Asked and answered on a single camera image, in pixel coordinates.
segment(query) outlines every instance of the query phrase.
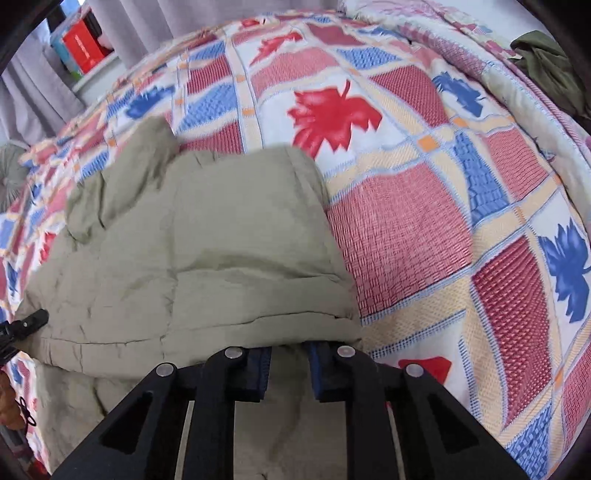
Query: red box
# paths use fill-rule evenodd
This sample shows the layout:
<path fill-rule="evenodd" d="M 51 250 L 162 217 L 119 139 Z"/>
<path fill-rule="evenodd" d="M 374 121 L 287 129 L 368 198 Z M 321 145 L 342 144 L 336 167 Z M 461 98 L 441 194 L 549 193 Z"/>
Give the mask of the red box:
<path fill-rule="evenodd" d="M 63 41 L 83 73 L 91 71 L 109 53 L 107 49 L 98 44 L 84 20 L 72 25 L 64 35 Z"/>

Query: blue leaf pattern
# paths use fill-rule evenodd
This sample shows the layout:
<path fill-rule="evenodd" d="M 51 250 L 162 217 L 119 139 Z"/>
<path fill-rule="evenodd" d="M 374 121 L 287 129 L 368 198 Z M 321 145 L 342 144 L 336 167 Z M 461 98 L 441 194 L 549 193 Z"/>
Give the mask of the blue leaf pattern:
<path fill-rule="evenodd" d="M 433 79 L 433 83 L 440 92 L 450 92 L 457 98 L 457 102 L 474 116 L 482 114 L 482 100 L 480 92 L 470 87 L 464 80 L 455 79 L 448 72 L 443 72 Z"/>
<path fill-rule="evenodd" d="M 402 40 L 407 40 L 407 38 L 402 36 L 400 33 L 397 33 L 393 30 L 389 30 L 389 29 L 384 28 L 382 26 L 377 26 L 373 30 L 359 30 L 359 32 L 369 34 L 369 35 L 380 35 L 380 36 L 391 35 L 393 37 L 400 38 Z"/>
<path fill-rule="evenodd" d="M 43 185 L 39 185 L 38 183 L 33 184 L 33 186 L 31 187 L 31 196 L 33 197 L 33 199 L 37 199 L 37 196 L 41 192 L 42 187 Z"/>
<path fill-rule="evenodd" d="M 16 383 L 22 385 L 22 375 L 18 371 L 18 362 L 10 362 L 10 370 L 12 372 L 12 377 Z"/>
<path fill-rule="evenodd" d="M 158 88 L 153 87 L 151 90 L 144 92 L 137 97 L 129 104 L 129 108 L 125 112 L 125 114 L 134 120 L 139 120 L 142 118 L 148 111 L 150 111 L 154 105 L 156 105 L 160 100 L 165 98 L 168 95 L 172 95 L 174 93 L 174 85 L 170 85 L 166 88 Z"/>
<path fill-rule="evenodd" d="M 570 316 L 569 323 L 580 322 L 585 316 L 589 299 L 589 285 L 584 275 L 591 271 L 591 266 L 585 268 L 589 258 L 585 240 L 571 219 L 566 230 L 562 225 L 558 226 L 558 235 L 554 241 L 539 236 L 538 242 L 544 251 L 548 271 L 556 278 L 558 301 L 569 300 L 566 309 L 566 315 Z"/>

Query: green cloth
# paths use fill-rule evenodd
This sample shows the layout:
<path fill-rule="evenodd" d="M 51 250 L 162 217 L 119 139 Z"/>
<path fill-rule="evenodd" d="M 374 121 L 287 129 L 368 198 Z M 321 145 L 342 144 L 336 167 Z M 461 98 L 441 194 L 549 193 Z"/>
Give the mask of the green cloth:
<path fill-rule="evenodd" d="M 25 150 L 7 143 L 0 147 L 0 213 L 4 213 L 22 192 L 29 169 L 18 159 Z"/>
<path fill-rule="evenodd" d="M 163 118 L 140 124 L 117 162 L 70 196 L 67 226 L 17 311 L 50 314 L 20 345 L 41 362 L 36 421 L 50 469 L 160 362 L 184 367 L 241 345 L 274 353 L 264 411 L 236 408 L 236 480 L 345 478 L 344 408 L 314 400 L 297 345 L 361 338 L 327 206 L 301 150 L 179 154 Z"/>
<path fill-rule="evenodd" d="M 521 59 L 512 61 L 563 111 L 590 119 L 587 92 L 569 58 L 548 35 L 534 30 L 511 43 Z"/>

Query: quilt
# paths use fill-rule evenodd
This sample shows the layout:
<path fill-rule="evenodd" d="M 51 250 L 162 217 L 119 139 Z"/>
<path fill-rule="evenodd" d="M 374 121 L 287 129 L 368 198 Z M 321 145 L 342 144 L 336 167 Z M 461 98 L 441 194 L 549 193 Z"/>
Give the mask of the quilt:
<path fill-rule="evenodd" d="M 532 479 L 549 476 L 591 404 L 588 139 L 484 25 L 392 5 L 178 39 L 35 145 L 28 188 L 0 217 L 2 318 L 50 254 L 74 183 L 116 161 L 142 118 L 164 116 L 184 150 L 292 144 L 326 182 L 365 350 L 421 364 Z M 34 415 L 34 363 L 9 372 Z M 41 433 L 28 438 L 46 460 Z"/>

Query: red leaf pattern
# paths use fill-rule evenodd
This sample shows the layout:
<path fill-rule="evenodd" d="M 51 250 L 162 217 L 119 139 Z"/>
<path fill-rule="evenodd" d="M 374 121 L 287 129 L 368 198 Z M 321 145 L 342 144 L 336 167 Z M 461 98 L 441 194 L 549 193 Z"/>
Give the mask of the red leaf pattern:
<path fill-rule="evenodd" d="M 279 37 L 268 38 L 267 40 L 261 41 L 261 46 L 259 47 L 259 53 L 254 59 L 252 59 L 251 67 L 258 61 L 267 58 L 272 53 L 275 53 L 279 50 L 279 47 L 283 45 L 284 42 L 288 40 L 300 41 L 302 40 L 302 36 L 298 32 L 291 32 L 287 35 L 281 35 Z"/>
<path fill-rule="evenodd" d="M 242 28 L 254 27 L 255 25 L 260 25 L 261 23 L 256 18 L 245 18 L 241 21 Z"/>
<path fill-rule="evenodd" d="M 43 249 L 41 250 L 41 263 L 45 263 L 49 258 L 49 251 L 55 239 L 56 234 L 49 232 L 45 234 L 45 243 L 43 243 Z"/>
<path fill-rule="evenodd" d="M 343 93 L 335 87 L 310 92 L 295 92 L 296 106 L 287 113 L 300 127 L 293 145 L 316 158 L 322 142 L 326 140 L 333 151 L 349 149 L 351 127 L 367 131 L 369 125 L 377 130 L 382 114 L 362 97 L 347 98 L 351 82 L 347 80 Z"/>
<path fill-rule="evenodd" d="M 445 383 L 447 374 L 452 367 L 452 363 L 442 356 L 434 356 L 423 360 L 400 360 L 398 362 L 400 368 L 406 368 L 407 365 L 410 364 L 421 365 L 421 367 L 427 370 L 427 372 L 429 372 L 441 385 Z"/>

